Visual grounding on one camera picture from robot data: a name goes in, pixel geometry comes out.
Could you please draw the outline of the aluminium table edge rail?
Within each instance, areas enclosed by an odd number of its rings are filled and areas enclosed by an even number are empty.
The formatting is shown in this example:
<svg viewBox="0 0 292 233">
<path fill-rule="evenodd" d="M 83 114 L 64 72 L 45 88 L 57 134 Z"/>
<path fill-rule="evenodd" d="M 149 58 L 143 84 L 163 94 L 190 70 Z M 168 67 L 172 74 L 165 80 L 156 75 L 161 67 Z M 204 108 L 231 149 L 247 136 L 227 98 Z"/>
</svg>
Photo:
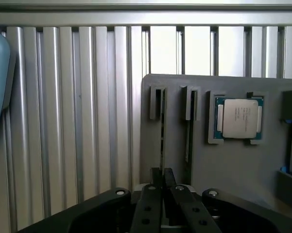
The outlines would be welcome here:
<svg viewBox="0 0 292 233">
<path fill-rule="evenodd" d="M 0 12 L 0 26 L 292 26 L 292 11 Z"/>
</svg>

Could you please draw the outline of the silver CPU with green edge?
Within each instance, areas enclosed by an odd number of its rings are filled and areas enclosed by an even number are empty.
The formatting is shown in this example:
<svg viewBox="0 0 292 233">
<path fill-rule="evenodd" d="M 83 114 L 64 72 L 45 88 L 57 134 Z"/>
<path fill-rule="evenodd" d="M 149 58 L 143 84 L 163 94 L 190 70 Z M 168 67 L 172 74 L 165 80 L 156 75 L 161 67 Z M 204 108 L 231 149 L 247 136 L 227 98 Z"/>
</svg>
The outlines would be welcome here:
<svg viewBox="0 0 292 233">
<path fill-rule="evenodd" d="M 216 97 L 214 138 L 261 140 L 263 105 L 262 97 Z"/>
</svg>

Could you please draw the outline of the dark RAM stick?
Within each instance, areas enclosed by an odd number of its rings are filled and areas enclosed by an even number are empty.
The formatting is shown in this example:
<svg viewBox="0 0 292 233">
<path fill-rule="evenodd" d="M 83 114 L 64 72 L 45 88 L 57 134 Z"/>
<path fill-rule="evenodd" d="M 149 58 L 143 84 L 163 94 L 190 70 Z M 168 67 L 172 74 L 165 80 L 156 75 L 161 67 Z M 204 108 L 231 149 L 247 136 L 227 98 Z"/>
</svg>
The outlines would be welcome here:
<svg viewBox="0 0 292 233">
<path fill-rule="evenodd" d="M 194 123 L 196 121 L 197 90 L 188 90 L 186 94 L 187 136 L 186 136 L 186 170 L 191 171 Z"/>
</svg>

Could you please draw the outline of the grey parts rack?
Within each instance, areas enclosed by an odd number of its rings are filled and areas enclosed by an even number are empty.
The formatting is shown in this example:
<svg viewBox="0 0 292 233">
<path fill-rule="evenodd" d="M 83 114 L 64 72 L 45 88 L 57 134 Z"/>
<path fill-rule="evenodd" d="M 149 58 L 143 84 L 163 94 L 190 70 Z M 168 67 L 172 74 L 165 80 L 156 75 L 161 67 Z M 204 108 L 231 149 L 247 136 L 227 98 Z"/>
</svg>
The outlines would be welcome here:
<svg viewBox="0 0 292 233">
<path fill-rule="evenodd" d="M 197 90 L 191 171 L 186 94 Z M 264 99 L 262 139 L 215 139 L 216 97 Z M 280 211 L 292 208 L 292 79 L 146 75 L 141 84 L 140 181 L 171 168 L 198 193 L 216 188 Z"/>
</svg>

